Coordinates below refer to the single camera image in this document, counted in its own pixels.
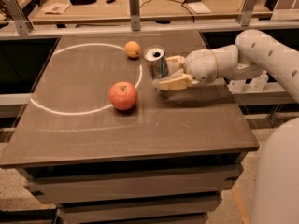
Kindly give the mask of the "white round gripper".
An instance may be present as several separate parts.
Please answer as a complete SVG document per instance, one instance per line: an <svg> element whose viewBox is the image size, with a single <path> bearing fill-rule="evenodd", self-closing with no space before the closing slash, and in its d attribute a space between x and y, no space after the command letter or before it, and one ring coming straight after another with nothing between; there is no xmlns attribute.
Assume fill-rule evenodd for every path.
<svg viewBox="0 0 299 224"><path fill-rule="evenodd" d="M191 52L186 58L180 55L166 58L168 75L172 75L184 67L179 77L160 79L155 88L160 91L185 90L193 85L212 83L218 75L219 67L215 54L209 49Z"/></svg>

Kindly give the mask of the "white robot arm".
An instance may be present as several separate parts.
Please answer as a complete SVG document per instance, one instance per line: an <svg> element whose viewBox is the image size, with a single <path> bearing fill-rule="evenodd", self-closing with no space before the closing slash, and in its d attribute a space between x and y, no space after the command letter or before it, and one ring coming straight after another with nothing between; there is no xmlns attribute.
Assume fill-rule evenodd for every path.
<svg viewBox="0 0 299 224"><path fill-rule="evenodd" d="M256 91L272 77L299 102L299 52L259 30L241 32L233 45L169 57L153 85L160 91L183 90L220 77L249 78ZM250 222L299 224L299 118L279 126L263 144Z"/></svg>

